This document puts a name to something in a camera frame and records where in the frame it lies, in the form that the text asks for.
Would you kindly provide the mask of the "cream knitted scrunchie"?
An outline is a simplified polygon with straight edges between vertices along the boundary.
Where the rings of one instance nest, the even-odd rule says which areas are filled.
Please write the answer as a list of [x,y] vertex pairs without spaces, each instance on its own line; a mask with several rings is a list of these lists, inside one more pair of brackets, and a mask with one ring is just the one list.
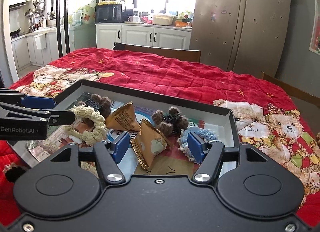
[[72,125],[67,125],[65,126],[65,132],[68,135],[72,135],[84,141],[88,146],[93,146],[94,144],[104,140],[108,129],[105,125],[105,118],[100,114],[99,111],[95,110],[93,107],[84,105],[74,105],[70,111],[74,113],[75,118],[86,118],[91,120],[93,122],[93,130],[85,130],[80,133],[76,131]]

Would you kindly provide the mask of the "light blue knitted scrunchie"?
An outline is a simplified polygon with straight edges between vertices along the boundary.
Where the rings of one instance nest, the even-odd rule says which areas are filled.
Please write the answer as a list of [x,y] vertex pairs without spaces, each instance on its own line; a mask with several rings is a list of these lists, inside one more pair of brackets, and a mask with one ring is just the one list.
[[218,141],[218,136],[213,131],[199,127],[182,130],[180,137],[177,139],[179,150],[182,151],[190,161],[197,164],[203,162],[205,154],[209,151],[206,143],[215,141]]

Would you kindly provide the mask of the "gold triangular snack packet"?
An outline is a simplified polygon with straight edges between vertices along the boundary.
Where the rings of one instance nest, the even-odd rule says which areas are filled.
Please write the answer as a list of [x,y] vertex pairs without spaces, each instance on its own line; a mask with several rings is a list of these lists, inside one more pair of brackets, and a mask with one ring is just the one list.
[[128,102],[108,116],[105,120],[108,129],[121,131],[140,131],[140,124],[137,122],[133,102]]
[[169,143],[164,134],[146,119],[142,119],[140,131],[131,138],[133,151],[144,170],[151,168],[155,157],[166,150]]

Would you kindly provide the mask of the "brown furry hair claw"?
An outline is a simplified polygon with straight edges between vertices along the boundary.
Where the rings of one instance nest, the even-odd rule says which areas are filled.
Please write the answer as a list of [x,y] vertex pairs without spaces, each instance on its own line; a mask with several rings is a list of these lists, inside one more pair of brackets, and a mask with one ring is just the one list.
[[160,130],[166,137],[180,134],[182,130],[186,130],[189,125],[188,119],[182,115],[177,107],[170,107],[167,112],[156,110],[151,118],[155,127]]
[[112,101],[107,97],[101,97],[98,94],[92,94],[90,98],[85,101],[78,101],[76,105],[83,105],[85,107],[92,107],[94,110],[99,111],[100,114],[107,119],[111,114]]

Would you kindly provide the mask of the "black knitted scrunchie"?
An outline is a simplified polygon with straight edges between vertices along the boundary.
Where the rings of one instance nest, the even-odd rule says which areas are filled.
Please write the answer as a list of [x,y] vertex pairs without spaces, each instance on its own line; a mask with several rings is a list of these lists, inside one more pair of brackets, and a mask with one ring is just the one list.
[[20,178],[27,171],[28,171],[27,167],[18,166],[15,163],[11,163],[11,164],[5,166],[5,168],[3,170],[3,174],[5,175],[5,178],[9,182],[15,183],[18,180],[18,178]]

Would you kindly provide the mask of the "black shallow box tray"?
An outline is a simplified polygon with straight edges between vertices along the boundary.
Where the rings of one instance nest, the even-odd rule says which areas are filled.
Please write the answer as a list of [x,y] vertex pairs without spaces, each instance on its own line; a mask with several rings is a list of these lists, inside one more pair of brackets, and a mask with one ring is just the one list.
[[[186,99],[82,79],[54,98],[55,109],[69,109],[77,101],[88,98],[91,94],[108,96],[112,99],[114,109],[132,101],[138,121],[142,119],[150,121],[155,110],[165,111],[170,106],[176,106],[190,119],[192,127],[213,131],[218,136],[218,141],[222,142],[226,149],[240,146],[236,123],[231,110]],[[186,174],[192,176],[199,165],[188,160],[184,153],[179,150],[176,137],[170,138],[170,143],[171,145],[165,151],[156,156],[150,170],[141,168],[133,149],[129,148],[118,164],[120,171],[126,179],[130,179],[133,174]]]

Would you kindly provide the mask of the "printed paper in tray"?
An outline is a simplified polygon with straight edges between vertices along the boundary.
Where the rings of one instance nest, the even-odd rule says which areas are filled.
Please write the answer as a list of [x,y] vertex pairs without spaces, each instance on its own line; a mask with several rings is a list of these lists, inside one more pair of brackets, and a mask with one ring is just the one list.
[[89,94],[70,111],[75,113],[73,124],[54,127],[47,139],[27,143],[39,162],[71,143],[91,148],[102,142],[126,178],[133,174],[192,177],[199,165],[187,146],[189,131],[216,138],[173,106],[154,110]]

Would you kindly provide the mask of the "red quilted bedspread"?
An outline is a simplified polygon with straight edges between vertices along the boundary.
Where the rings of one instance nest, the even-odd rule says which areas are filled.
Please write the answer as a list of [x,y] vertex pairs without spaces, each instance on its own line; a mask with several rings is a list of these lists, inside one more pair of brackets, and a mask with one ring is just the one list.
[[305,195],[297,214],[311,226],[319,224],[319,147],[293,100],[281,87],[252,75],[225,72],[196,62],[131,51],[83,48],[28,73],[12,88],[32,96],[56,97],[80,79],[206,104],[246,102],[259,106],[264,120],[269,120],[272,113],[295,117],[303,131],[297,138],[285,138],[275,128],[266,135],[240,138],[259,147],[273,147],[276,140],[281,140],[286,149],[301,156],[298,174]]

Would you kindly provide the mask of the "brown wooden chair back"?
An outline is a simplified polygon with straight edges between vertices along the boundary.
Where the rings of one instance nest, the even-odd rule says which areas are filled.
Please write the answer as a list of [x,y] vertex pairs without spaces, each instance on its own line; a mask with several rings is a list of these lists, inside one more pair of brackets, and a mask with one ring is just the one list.
[[183,49],[169,49],[157,48],[148,46],[136,46],[131,44],[115,42],[113,50],[127,50],[132,52],[156,54],[166,58],[175,58],[181,61],[200,62],[201,52],[199,50],[183,50]]
[[266,74],[265,72],[261,73],[261,79],[281,87],[289,96],[295,97],[295,98],[300,99],[304,102],[308,102],[308,103],[311,103],[311,104],[319,107],[319,104],[320,104],[319,97],[316,97],[312,94],[309,94],[308,92],[300,90],[299,88],[291,86],[285,82],[282,82],[282,81]]

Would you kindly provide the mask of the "black microwave oven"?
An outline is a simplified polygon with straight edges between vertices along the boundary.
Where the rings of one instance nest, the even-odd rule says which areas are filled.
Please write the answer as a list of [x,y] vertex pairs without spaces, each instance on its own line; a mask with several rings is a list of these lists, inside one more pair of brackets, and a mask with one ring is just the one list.
[[96,23],[119,23],[122,16],[122,4],[104,4],[95,7]]

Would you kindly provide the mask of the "white kitchen cabinet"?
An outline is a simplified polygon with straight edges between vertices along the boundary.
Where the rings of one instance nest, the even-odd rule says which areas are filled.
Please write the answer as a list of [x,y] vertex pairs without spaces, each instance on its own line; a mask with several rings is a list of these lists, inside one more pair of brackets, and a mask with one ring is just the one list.
[[151,24],[102,24],[96,25],[98,48],[113,49],[115,43],[135,46],[188,50],[191,29]]

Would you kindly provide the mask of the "stainless steel refrigerator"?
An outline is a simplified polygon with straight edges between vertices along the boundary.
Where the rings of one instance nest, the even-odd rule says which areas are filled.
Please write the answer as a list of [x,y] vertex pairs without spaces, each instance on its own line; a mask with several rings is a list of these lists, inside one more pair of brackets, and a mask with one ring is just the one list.
[[196,0],[190,48],[225,71],[275,76],[291,0]]

